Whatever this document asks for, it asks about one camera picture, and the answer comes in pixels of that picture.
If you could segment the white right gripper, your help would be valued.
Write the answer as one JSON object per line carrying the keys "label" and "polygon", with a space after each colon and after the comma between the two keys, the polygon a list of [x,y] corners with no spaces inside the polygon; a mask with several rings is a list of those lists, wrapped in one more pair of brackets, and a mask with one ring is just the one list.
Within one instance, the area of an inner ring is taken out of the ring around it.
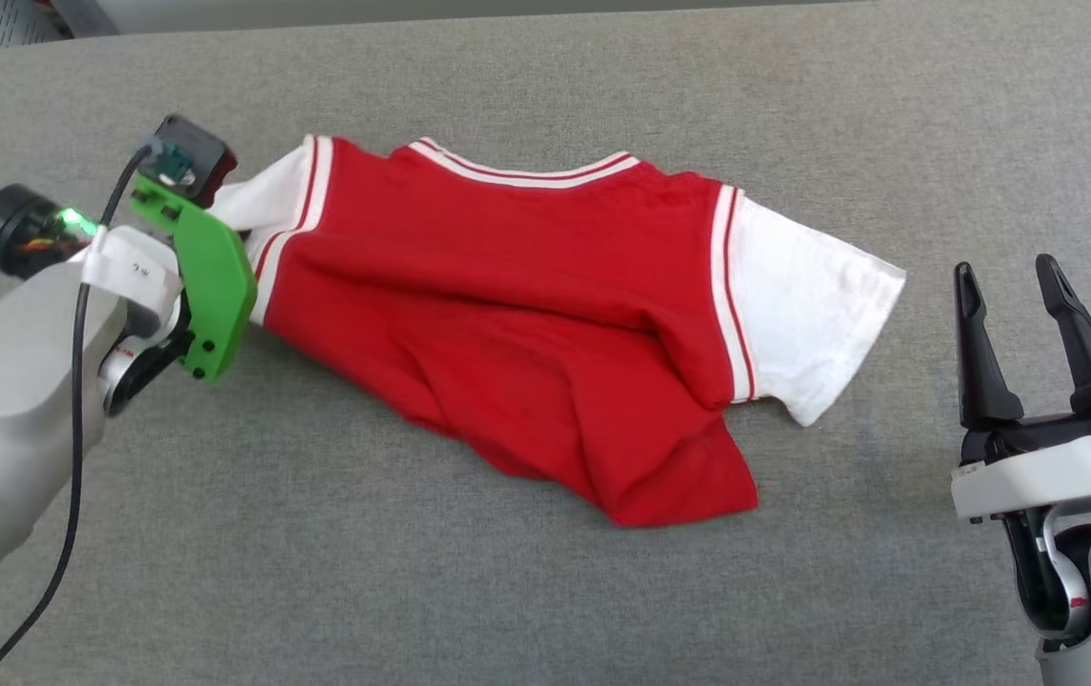
{"label": "white right gripper", "polygon": [[1069,505],[1091,508],[1091,316],[1062,266],[1039,253],[1036,274],[1044,306],[1058,322],[1075,383],[1075,414],[1024,417],[1010,392],[985,327],[988,313],[969,262],[954,268],[959,364],[960,464],[951,476],[960,520]]}

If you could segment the grey fabric sofa cushion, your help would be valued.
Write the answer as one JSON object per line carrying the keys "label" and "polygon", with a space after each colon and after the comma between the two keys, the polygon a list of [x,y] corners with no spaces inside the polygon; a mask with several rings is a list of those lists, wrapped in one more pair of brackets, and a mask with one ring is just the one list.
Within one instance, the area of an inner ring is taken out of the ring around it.
{"label": "grey fabric sofa cushion", "polygon": [[[261,332],[85,465],[65,581],[0,686],[1040,686],[999,523],[960,522],[954,266],[1033,416],[1091,312],[1091,0],[886,0],[137,34],[0,50],[0,186],[99,212],[167,113],[237,177],[309,133],[493,168],[632,151],[907,270],[819,424],[726,416],[762,491],[622,530]],[[12,282],[0,274],[0,294]]]}

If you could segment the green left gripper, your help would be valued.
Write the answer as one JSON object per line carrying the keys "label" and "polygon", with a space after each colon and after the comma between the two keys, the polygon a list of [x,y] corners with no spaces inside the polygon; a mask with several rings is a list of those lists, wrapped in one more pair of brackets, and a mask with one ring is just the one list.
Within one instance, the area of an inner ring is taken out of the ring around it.
{"label": "green left gripper", "polygon": [[[196,380],[216,380],[231,365],[256,303],[257,282],[244,240],[192,201],[145,174],[131,190],[132,207],[172,246],[183,291],[165,325],[123,298],[128,324],[105,357],[105,382],[149,382],[171,365]],[[0,190],[0,272],[29,278],[58,262],[77,261],[101,229],[115,229],[53,203],[23,184]]]}

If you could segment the red and white shirt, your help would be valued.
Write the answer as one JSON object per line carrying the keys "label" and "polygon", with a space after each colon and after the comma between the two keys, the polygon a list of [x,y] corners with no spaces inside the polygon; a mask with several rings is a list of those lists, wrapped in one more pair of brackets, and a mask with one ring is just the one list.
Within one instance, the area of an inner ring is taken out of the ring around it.
{"label": "red and white shirt", "polygon": [[625,151],[533,172],[311,135],[212,213],[245,232],[254,324],[624,527],[754,509],[726,408],[775,399],[814,425],[906,287],[733,184]]}

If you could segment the grey metal leg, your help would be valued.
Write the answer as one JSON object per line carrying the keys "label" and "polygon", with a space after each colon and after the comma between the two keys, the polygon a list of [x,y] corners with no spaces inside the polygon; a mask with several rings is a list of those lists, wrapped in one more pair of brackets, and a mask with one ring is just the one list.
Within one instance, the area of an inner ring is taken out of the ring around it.
{"label": "grey metal leg", "polygon": [[99,0],[50,0],[50,4],[75,39],[121,35]]}

